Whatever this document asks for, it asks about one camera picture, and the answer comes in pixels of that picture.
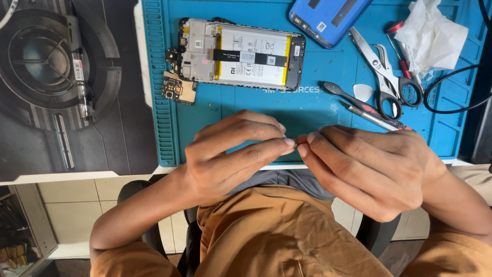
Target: orange shirt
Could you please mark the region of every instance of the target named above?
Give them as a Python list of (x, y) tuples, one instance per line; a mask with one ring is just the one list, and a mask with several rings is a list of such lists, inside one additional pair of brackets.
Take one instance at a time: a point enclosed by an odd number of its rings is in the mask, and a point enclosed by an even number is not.
[[(201, 263), (195, 276), (392, 276), (335, 221), (332, 202), (289, 186), (266, 185), (201, 205)], [(102, 253), (91, 276), (180, 274), (150, 246), (134, 242)], [(490, 277), (492, 247), (460, 234), (431, 235), (401, 276)]]

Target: blue silicone mat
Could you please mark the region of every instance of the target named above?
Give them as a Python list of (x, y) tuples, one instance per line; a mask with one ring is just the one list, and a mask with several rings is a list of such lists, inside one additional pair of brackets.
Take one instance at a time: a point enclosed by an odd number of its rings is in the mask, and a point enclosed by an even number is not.
[[(409, 3), (407, 0), (374, 0), (355, 24), (370, 45), (381, 43), (386, 46), (395, 75), (401, 75), (397, 57), (383, 30), (388, 23), (407, 18)], [(244, 108), (275, 117), (287, 128), (286, 135), (293, 139), (299, 134), (334, 123), (385, 132), (381, 127), (347, 111), (337, 102), (337, 96), (319, 88), (319, 81), (334, 82), (352, 95), (354, 84), (363, 83), (374, 90), (377, 88), (373, 72), (347, 36), (333, 50), (325, 49), (307, 38), (301, 86), (295, 92), (199, 84), (194, 106), (176, 104), (162, 98), (162, 74), (169, 66), (164, 60), (164, 53), (167, 48), (178, 45), (179, 19), (193, 17), (211, 20), (218, 16), (237, 24), (300, 33), (287, 19), (291, 5), (292, 1), (284, 0), (143, 0), (155, 133), (161, 166), (173, 167), (185, 163), (185, 147), (200, 129)], [(469, 28), (456, 69), (477, 64), (487, 31), (478, 2), (444, 0), (439, 9), (450, 20)], [(434, 78), (448, 72), (451, 70), (436, 71)], [(475, 73), (476, 69), (473, 69), (442, 82), (430, 95), (431, 106), (441, 110), (468, 106)], [(425, 81), (424, 88), (434, 78)], [(368, 102), (376, 106), (373, 99)], [(403, 112), (401, 122), (420, 133), (441, 159), (456, 158), (466, 112), (433, 114), (423, 104), (417, 108), (404, 106)], [(280, 157), (273, 164), (302, 164), (302, 160), (295, 151)]]

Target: tissue paper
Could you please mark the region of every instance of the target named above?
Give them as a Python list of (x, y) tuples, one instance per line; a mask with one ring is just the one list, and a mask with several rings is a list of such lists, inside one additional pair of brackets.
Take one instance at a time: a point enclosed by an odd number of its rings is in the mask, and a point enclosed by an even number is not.
[(421, 72), (421, 77), (431, 69), (454, 69), (468, 35), (468, 28), (441, 14), (437, 8), (440, 3), (441, 0), (410, 3), (410, 15), (395, 35), (406, 44), (409, 70)]

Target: scissors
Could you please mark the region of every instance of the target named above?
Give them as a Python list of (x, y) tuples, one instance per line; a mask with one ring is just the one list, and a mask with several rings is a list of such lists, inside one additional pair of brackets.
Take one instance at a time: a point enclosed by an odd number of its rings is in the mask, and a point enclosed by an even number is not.
[[(374, 72), (376, 72), (379, 81), (379, 95), (376, 103), (381, 117), (386, 120), (397, 121), (403, 114), (401, 107), (402, 104), (409, 107), (417, 107), (420, 105), (424, 91), (414, 80), (406, 77), (396, 77), (393, 75), (393, 69), (391, 63), (388, 61), (386, 48), (381, 44), (375, 45), (375, 47), (379, 50), (378, 58), (366, 40), (362, 38), (361, 34), (354, 27), (350, 29), (350, 33), (352, 34), (352, 39), (355, 45), (359, 48), (360, 52), (365, 57)], [(414, 103), (410, 103), (403, 96), (402, 91), (405, 85), (410, 85), (413, 89), (415, 89), (417, 99)], [(383, 109), (383, 103), (386, 100), (388, 100), (391, 104), (392, 116), (385, 113)]]

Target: black chair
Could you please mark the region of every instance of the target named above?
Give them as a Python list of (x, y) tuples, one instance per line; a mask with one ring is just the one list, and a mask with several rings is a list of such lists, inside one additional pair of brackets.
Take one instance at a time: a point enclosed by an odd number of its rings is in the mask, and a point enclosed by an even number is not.
[[(154, 175), (149, 181), (138, 180), (126, 184), (118, 195), (118, 204), (157, 182), (164, 176), (165, 174)], [(192, 277), (200, 265), (200, 240), (202, 231), (196, 222), (197, 211), (198, 206), (184, 210), (184, 217), (188, 223), (188, 232), (186, 234), (186, 248), (178, 263), (178, 271), (183, 277)], [(401, 214), (390, 222), (380, 223), (364, 215), (356, 238), (377, 258), (390, 243), (400, 221), (400, 216)], [(157, 224), (152, 226), (142, 236), (142, 240), (167, 259)]]

